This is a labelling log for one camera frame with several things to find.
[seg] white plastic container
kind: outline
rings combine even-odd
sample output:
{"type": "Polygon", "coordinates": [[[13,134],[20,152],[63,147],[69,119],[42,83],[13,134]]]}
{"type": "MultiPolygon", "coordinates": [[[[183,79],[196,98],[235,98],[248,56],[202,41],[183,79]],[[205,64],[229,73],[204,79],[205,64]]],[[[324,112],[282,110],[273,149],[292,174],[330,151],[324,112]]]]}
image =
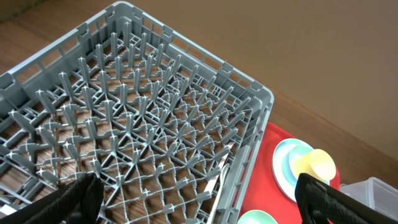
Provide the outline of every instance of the white plastic container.
{"type": "Polygon", "coordinates": [[[375,211],[398,221],[398,190],[371,177],[341,186],[341,191],[375,211]]]}

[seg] dish rack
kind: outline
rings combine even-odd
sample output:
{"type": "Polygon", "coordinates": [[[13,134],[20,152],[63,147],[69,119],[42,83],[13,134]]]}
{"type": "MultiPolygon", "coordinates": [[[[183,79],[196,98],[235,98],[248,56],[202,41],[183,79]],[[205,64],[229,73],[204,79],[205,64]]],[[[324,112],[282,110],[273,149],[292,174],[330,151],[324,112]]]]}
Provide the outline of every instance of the dish rack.
{"type": "Polygon", "coordinates": [[[126,2],[0,76],[0,206],[18,210],[86,172],[102,223],[235,223],[270,90],[126,2]],[[232,149],[227,144],[234,143],[232,149]]]}

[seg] yellow cup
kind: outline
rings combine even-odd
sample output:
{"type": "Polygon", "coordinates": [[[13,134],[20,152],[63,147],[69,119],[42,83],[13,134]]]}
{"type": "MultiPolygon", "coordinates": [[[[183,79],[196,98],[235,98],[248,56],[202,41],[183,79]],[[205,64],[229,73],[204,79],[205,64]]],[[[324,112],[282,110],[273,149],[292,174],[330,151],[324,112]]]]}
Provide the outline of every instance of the yellow cup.
{"type": "Polygon", "coordinates": [[[336,165],[327,152],[315,149],[293,163],[293,175],[298,179],[303,173],[310,174],[320,181],[326,182],[336,175],[336,165]]]}

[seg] mint green plate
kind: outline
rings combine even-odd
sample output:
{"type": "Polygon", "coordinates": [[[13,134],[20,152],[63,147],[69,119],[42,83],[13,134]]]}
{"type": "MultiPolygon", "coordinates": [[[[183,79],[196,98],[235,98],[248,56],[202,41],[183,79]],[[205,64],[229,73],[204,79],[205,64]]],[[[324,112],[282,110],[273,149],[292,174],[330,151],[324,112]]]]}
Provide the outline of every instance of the mint green plate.
{"type": "Polygon", "coordinates": [[[246,212],[238,220],[237,224],[278,224],[272,216],[261,210],[246,212]]]}

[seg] red tray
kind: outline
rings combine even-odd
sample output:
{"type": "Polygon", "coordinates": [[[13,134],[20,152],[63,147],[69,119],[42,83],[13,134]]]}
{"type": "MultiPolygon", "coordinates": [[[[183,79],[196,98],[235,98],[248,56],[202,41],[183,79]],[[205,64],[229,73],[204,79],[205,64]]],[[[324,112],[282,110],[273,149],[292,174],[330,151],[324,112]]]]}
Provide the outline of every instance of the red tray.
{"type": "MultiPolygon", "coordinates": [[[[250,210],[262,210],[274,217],[278,224],[302,222],[297,204],[279,190],[272,174],[271,159],[274,149],[287,138],[294,137],[274,124],[267,124],[240,215],[250,210]]],[[[330,185],[340,189],[338,170],[330,185]]]]}

